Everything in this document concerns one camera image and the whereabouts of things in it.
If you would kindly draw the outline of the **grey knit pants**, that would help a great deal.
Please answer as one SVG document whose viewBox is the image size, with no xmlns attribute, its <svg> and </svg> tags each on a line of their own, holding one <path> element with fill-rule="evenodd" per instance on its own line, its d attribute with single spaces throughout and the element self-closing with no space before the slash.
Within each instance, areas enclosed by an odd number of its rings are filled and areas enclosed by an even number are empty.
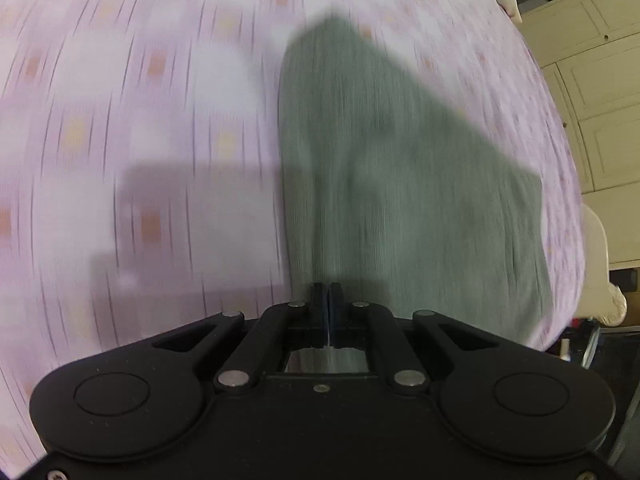
<svg viewBox="0 0 640 480">
<path fill-rule="evenodd" d="M 553 302 L 536 174 L 334 15 L 286 50 L 278 119 L 296 295 L 337 282 L 532 340 Z"/>
</svg>

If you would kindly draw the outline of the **cream wardrobe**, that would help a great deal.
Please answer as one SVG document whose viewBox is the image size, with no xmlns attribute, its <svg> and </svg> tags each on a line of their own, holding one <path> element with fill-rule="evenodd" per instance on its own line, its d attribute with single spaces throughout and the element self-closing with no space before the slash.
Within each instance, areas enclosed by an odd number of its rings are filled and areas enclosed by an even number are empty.
<svg viewBox="0 0 640 480">
<path fill-rule="evenodd" d="M 639 0 L 548 0 L 523 15 L 613 270 L 639 264 Z"/>
</svg>

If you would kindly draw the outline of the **purple checkered bed sheet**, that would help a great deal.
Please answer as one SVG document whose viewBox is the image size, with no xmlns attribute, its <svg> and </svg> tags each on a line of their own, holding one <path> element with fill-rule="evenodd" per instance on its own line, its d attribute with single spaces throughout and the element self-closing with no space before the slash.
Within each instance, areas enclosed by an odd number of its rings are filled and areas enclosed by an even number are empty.
<svg viewBox="0 0 640 480">
<path fill-rule="evenodd" d="M 1 0 L 1 467 L 58 366 L 287 300 L 276 99 L 290 39 L 340 12 L 544 189 L 552 304 L 466 319 L 550 346 L 585 272 L 544 77 L 498 0 Z"/>
</svg>

